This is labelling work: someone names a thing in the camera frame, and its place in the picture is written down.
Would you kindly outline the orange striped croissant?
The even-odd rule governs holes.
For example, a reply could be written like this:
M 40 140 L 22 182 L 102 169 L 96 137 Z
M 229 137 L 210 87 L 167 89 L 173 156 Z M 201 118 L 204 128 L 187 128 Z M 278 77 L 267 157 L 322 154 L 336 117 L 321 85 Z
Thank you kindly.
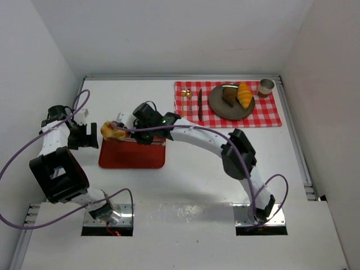
M 245 82 L 241 82 L 237 90 L 237 100 L 243 109 L 247 109 L 253 99 L 253 94 Z

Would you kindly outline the stainless steel tongs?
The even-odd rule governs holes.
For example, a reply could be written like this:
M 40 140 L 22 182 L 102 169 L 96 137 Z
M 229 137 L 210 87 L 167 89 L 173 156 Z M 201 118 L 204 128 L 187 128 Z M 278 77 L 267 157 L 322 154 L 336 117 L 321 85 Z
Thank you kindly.
M 137 143 L 140 145 L 144 145 L 144 143 L 137 142 L 135 138 L 131 138 L 131 137 L 124 137 L 124 138 L 121 138 L 120 140 L 124 141 L 124 142 Z M 154 138 L 153 141 L 150 143 L 150 145 L 165 146 L 166 139 Z

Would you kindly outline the round orange bun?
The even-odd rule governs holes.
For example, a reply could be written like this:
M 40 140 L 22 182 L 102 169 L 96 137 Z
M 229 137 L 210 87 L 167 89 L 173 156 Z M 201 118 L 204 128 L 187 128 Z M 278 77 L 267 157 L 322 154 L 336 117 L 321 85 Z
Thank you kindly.
M 120 129 L 114 128 L 112 122 L 106 121 L 100 129 L 100 132 L 104 140 L 116 139 L 122 140 L 126 137 L 126 132 Z

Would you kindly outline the brown chocolate croissant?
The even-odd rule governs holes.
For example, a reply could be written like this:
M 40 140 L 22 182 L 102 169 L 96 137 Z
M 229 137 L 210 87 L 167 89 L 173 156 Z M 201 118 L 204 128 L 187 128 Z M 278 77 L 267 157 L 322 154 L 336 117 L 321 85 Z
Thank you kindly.
M 237 92 L 237 88 L 223 87 L 222 100 L 230 105 L 230 107 L 234 107 L 237 100 Z

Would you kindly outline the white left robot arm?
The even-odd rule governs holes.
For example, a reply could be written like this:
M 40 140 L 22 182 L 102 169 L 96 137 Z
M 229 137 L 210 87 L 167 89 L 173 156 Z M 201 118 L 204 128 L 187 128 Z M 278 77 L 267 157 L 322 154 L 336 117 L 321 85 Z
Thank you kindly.
M 87 124 L 87 116 L 86 109 L 69 117 L 65 106 L 50 107 L 39 133 L 43 137 L 42 149 L 29 167 L 49 202 L 76 203 L 84 206 L 93 219 L 115 224 L 119 218 L 107 194 L 90 187 L 71 153 L 81 147 L 98 148 L 97 124 Z

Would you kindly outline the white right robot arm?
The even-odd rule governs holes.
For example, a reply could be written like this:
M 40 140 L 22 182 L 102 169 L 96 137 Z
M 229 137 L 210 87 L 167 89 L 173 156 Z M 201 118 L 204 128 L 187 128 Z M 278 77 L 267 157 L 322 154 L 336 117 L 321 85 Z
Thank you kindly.
M 145 102 L 133 111 L 133 116 L 137 131 L 132 132 L 132 137 L 140 144 L 148 145 L 158 137 L 189 143 L 220 157 L 225 173 L 241 183 L 250 199 L 250 218 L 257 223 L 267 221 L 275 197 L 261 179 L 251 177 L 257 164 L 256 151 L 242 130 L 234 129 L 225 135 L 172 112 L 161 115 Z

